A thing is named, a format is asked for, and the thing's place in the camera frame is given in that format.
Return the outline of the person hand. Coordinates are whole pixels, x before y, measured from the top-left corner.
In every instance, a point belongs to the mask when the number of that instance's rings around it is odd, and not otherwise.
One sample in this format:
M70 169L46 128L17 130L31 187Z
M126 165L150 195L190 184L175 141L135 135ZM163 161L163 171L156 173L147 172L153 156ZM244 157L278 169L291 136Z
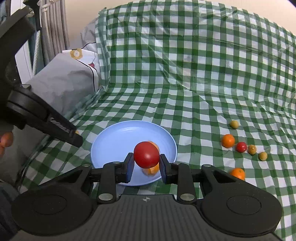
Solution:
M14 135L12 132L4 133L1 136L1 145L0 145L0 156L4 156L6 148L10 147L13 144Z

